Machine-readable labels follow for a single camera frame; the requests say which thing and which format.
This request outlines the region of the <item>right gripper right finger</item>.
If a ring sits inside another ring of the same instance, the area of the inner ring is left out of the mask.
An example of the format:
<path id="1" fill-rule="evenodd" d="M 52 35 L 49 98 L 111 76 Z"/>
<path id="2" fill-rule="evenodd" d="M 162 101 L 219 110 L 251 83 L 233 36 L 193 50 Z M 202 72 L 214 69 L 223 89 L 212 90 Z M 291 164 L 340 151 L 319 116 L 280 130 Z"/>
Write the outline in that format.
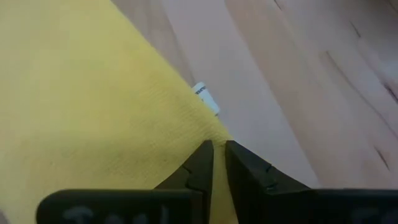
<path id="1" fill-rule="evenodd" d="M 235 141 L 225 162 L 239 224 L 398 224 L 398 190 L 312 189 Z"/>

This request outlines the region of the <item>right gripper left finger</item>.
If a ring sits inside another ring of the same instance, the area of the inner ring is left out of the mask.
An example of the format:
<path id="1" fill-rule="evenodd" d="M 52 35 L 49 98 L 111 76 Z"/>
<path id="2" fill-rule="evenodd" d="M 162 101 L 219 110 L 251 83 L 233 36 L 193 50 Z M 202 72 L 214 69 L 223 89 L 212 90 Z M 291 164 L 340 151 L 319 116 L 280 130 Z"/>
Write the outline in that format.
<path id="1" fill-rule="evenodd" d="M 65 189 L 46 196 L 37 224 L 209 224 L 214 148 L 204 141 L 150 190 Z"/>

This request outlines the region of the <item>yellow microfiber towel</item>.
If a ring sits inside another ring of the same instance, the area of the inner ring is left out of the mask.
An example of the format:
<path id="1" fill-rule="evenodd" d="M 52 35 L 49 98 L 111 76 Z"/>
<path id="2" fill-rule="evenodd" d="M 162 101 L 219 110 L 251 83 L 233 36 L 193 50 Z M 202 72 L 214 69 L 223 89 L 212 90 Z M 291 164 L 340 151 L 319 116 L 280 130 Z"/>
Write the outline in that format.
<path id="1" fill-rule="evenodd" d="M 110 0 L 0 0 L 0 211 L 61 189 L 151 189 L 205 140 L 211 224 L 237 224 L 226 128 Z"/>

